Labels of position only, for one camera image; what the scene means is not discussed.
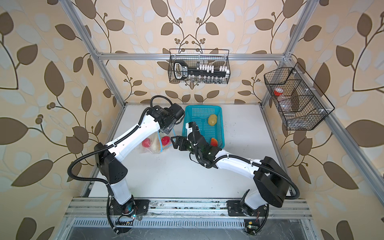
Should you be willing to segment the red toy tomato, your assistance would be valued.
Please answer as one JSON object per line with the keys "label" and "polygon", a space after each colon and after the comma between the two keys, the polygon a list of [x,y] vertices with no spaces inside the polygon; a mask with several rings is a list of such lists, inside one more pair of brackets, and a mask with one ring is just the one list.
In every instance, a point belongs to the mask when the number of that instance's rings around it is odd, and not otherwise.
{"label": "red toy tomato", "polygon": [[142,141],[142,146],[143,146],[144,148],[149,148],[149,147],[151,146],[151,139],[149,139],[149,138],[144,139],[144,140]]}

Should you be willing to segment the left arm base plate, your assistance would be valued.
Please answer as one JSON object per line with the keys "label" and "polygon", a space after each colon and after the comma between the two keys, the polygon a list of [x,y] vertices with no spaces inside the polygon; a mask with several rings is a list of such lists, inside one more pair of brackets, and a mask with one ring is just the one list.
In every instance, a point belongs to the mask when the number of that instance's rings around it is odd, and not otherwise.
{"label": "left arm base plate", "polygon": [[145,215],[149,210],[150,200],[148,199],[136,199],[132,197],[125,204],[120,205],[114,198],[110,199],[108,209],[112,211],[114,216],[133,216],[133,215]]}

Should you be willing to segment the clear zip top bag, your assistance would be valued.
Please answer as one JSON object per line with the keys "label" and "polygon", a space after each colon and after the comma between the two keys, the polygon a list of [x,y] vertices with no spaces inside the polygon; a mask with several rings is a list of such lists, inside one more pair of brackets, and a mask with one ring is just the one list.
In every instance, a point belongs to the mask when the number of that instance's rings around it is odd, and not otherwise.
{"label": "clear zip top bag", "polygon": [[160,154],[172,147],[171,137],[174,136],[175,131],[171,134],[165,134],[160,131],[151,134],[145,138],[139,145],[140,153]]}

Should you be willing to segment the red toy apple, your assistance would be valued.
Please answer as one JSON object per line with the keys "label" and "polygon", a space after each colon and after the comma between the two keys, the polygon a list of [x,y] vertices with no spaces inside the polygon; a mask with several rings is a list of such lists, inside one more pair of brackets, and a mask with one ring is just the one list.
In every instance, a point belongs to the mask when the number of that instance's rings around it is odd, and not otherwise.
{"label": "red toy apple", "polygon": [[163,146],[167,146],[170,143],[171,139],[169,136],[164,136],[161,138],[161,143]]}

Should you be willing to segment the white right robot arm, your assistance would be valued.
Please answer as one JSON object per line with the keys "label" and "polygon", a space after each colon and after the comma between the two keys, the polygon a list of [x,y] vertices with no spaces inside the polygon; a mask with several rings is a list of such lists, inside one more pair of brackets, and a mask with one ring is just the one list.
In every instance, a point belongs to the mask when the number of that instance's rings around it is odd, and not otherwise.
{"label": "white right robot arm", "polygon": [[240,200],[239,208],[244,215],[254,216],[260,207],[281,208],[285,200],[300,197],[297,185],[273,158],[252,160],[240,157],[209,144],[195,122],[186,124],[186,129],[186,137],[171,137],[174,149],[190,152],[196,162],[206,169],[232,171],[255,182],[257,189],[253,192],[247,190]]}

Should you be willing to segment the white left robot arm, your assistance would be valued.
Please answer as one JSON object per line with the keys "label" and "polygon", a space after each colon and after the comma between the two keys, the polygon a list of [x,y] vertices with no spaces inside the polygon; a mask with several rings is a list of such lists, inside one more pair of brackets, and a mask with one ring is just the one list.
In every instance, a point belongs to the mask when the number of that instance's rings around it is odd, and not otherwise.
{"label": "white left robot arm", "polygon": [[[68,176],[77,181],[103,183],[109,196],[114,198],[125,212],[130,211],[135,200],[126,180],[128,169],[122,161],[150,135],[157,132],[169,134],[175,125],[182,123],[184,117],[185,111],[180,105],[172,103],[164,96],[152,97],[150,106],[143,110],[136,125],[106,145],[98,143],[97,150],[73,161],[68,167]],[[103,179],[79,177],[73,173],[75,165],[94,155]]]}

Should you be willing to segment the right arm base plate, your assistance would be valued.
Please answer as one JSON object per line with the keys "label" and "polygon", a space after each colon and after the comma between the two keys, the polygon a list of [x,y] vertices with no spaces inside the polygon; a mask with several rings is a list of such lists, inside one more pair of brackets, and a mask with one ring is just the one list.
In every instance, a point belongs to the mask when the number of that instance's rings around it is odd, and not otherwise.
{"label": "right arm base plate", "polygon": [[260,206],[252,209],[240,200],[228,200],[227,210],[230,217],[265,217],[267,214],[267,206]]}

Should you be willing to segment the white toy radish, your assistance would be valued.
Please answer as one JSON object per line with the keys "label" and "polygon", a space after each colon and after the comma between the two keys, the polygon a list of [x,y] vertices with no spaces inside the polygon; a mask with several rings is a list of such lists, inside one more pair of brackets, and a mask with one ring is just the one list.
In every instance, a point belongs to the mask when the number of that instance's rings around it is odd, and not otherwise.
{"label": "white toy radish", "polygon": [[161,145],[160,145],[160,142],[159,142],[159,139],[158,138],[154,138],[153,141],[152,141],[152,145],[151,145],[151,150],[154,152],[154,153],[159,153],[161,152]]}

